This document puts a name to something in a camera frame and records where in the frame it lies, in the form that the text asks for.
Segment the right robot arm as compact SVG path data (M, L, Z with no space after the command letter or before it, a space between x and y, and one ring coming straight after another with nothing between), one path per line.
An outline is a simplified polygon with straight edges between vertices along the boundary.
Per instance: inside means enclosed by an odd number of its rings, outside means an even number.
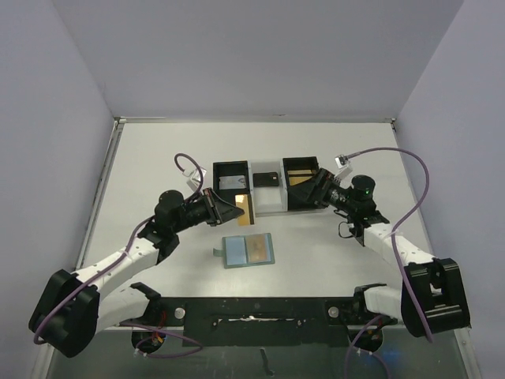
M332 207L345 217L349 231L363 247L377 253L402 277L401 288L385 283L356 287L353 317L362 323L378 314L402 322L415 337L470 326L470 311L458 264L438 258L398 235L373 199L375 181L366 175L352 178L347 188L326 169L287 192L303 205Z

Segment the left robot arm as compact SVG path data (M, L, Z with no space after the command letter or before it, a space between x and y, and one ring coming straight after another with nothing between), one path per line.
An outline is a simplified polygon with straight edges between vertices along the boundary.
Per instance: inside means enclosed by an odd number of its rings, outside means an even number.
M49 344L68 358L80 354L99 331L103 300L139 272L168 258L179 233L200 223L217 227L244 215L211 188L187 201L177 190L159 196L153 215L141 221L126 245L75 272L61 269L48 280L28 322L36 345Z

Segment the green card holder wallet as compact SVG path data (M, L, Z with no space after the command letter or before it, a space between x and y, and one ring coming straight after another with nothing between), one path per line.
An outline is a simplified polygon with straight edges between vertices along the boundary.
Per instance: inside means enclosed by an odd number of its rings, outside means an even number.
M222 260L225 269L273 265L275 253L270 233L235 235L222 238L213 256Z

